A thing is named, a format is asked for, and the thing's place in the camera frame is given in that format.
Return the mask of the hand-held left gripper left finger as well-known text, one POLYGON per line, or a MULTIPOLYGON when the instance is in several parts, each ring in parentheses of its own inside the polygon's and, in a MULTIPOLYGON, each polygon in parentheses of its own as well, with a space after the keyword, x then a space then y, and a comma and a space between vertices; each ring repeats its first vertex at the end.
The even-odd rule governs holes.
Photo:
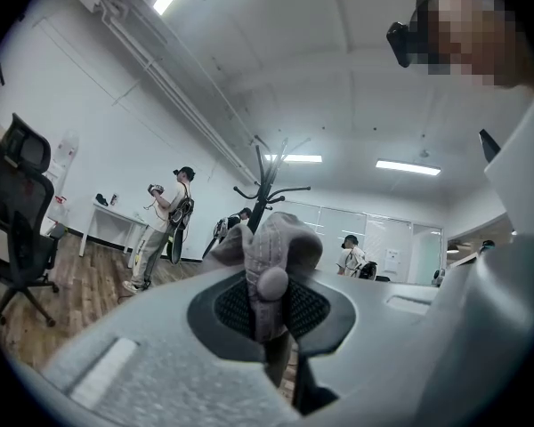
POLYGON ((42 401, 71 426, 289 426, 299 414, 265 371, 263 348, 214 313, 239 282, 215 270, 150 289, 64 345, 42 401))

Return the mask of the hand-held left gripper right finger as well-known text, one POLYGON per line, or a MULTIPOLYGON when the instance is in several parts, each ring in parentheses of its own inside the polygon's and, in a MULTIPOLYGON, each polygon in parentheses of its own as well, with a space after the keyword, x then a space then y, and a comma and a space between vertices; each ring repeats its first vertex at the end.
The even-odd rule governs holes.
POLYGON ((507 426, 534 382, 534 236, 426 288, 368 282, 333 353, 308 361, 302 426, 507 426))

